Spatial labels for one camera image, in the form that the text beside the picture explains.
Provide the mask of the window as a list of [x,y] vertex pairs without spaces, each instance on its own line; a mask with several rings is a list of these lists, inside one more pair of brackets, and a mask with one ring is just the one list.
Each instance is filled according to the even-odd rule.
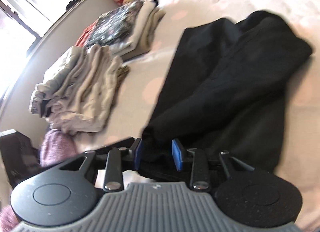
[[82,0],[1,0],[1,12],[27,32],[27,54],[67,12]]

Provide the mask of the tan folded garment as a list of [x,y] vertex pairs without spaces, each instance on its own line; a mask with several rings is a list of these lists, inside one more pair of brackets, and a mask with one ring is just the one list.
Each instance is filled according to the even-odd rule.
[[152,10],[135,49],[121,56],[124,62],[142,54],[146,54],[151,50],[155,30],[158,24],[160,23],[161,19],[164,17],[164,15],[165,11],[163,9],[154,8]]

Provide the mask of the black box furniture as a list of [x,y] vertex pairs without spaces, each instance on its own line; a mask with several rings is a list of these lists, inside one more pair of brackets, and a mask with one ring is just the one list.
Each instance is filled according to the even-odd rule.
[[1,132],[1,156],[13,189],[41,168],[39,150],[32,146],[27,136],[15,129]]

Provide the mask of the beige folded clothes stack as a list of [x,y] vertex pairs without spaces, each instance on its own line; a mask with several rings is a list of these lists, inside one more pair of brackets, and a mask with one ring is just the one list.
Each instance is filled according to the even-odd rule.
[[52,129],[75,135],[99,132],[110,114],[123,65],[108,46],[70,47],[36,84],[29,112]]

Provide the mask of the black shorts garment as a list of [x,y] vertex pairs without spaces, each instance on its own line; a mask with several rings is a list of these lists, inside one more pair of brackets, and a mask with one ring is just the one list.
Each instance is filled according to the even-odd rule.
[[284,137],[286,86],[312,47],[278,15],[256,11],[184,30],[162,90],[142,132],[139,173],[184,179],[171,142],[202,149],[217,160],[227,150],[272,172]]

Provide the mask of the orange red garment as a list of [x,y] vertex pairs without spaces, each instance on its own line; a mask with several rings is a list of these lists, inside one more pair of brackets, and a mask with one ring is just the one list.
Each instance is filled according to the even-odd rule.
[[88,27],[86,27],[80,37],[77,39],[75,46],[76,47],[84,47],[85,44],[87,43],[87,40],[89,36],[91,35],[91,32],[93,31],[94,27],[96,25],[96,22],[93,22],[90,24]]

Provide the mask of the floral dark folded garment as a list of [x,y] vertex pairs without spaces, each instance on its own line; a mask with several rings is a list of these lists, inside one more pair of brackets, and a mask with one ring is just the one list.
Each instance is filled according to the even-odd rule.
[[84,47],[120,43],[133,31],[142,1],[134,1],[102,14],[91,30]]

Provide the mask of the olive patterned garment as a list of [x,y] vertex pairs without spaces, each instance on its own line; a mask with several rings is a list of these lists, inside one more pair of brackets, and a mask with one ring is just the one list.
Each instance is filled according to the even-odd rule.
[[119,89],[128,73],[130,72],[129,66],[122,66],[117,70],[117,85],[116,89]]

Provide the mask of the cream folded garment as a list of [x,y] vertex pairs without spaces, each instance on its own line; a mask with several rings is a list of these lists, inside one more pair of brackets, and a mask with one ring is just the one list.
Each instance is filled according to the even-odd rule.
[[154,8],[158,8],[157,0],[145,1],[143,3],[131,34],[129,34],[129,36],[122,40],[120,43],[109,46],[109,50],[111,51],[112,55],[122,56],[135,49],[139,42],[142,31],[146,25],[148,17]]

